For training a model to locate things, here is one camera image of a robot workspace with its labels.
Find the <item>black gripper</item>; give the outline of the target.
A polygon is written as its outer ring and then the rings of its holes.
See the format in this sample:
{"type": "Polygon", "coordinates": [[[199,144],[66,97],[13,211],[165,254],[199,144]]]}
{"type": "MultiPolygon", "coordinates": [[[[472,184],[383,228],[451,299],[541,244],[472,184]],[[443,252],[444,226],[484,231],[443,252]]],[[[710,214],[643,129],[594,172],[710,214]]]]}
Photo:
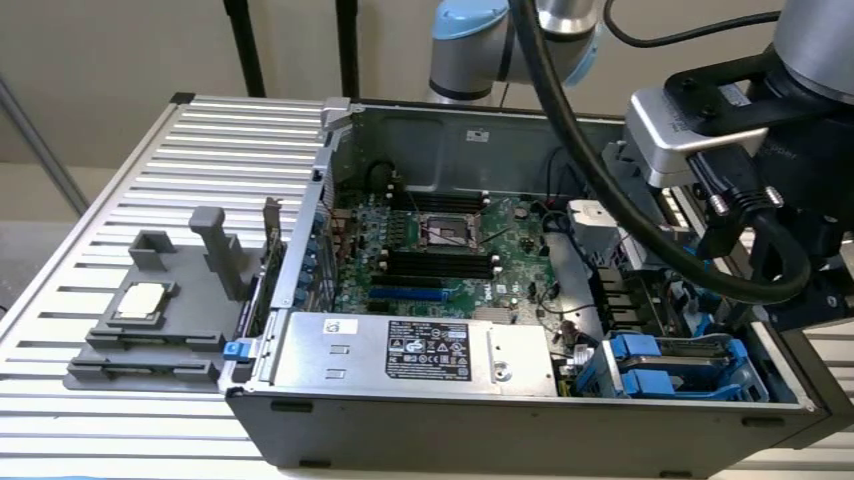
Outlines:
{"type": "Polygon", "coordinates": [[[754,160],[783,197],[778,221],[812,265],[800,293],[766,311],[778,332],[802,330],[852,312],[844,300],[852,280],[838,260],[843,235],[852,231],[852,109],[770,128],[754,160]]]}

